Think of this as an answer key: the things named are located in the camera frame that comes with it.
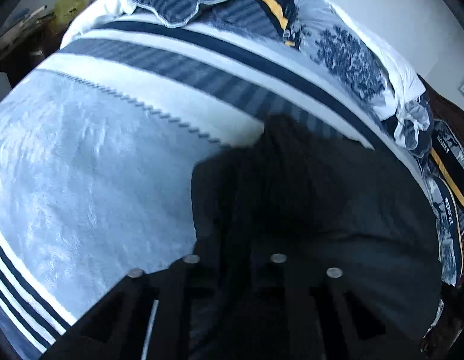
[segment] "silver screw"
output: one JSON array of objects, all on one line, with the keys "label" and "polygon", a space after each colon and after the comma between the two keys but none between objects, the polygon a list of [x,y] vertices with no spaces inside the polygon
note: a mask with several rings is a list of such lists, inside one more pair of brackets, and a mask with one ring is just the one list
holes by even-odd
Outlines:
[{"label": "silver screw", "polygon": [[340,269],[340,268],[329,268],[327,269],[327,276],[332,279],[338,279],[338,278],[341,278],[343,276],[343,271]]},{"label": "silver screw", "polygon": [[127,276],[133,279],[137,279],[144,274],[144,271],[140,268],[132,268],[129,272],[127,272]]},{"label": "silver screw", "polygon": [[183,257],[182,260],[186,264],[197,264],[200,261],[200,256],[197,256],[196,254],[188,254]]},{"label": "silver screw", "polygon": [[276,264],[282,264],[287,261],[287,256],[282,253],[275,253],[270,256],[270,260]]}]

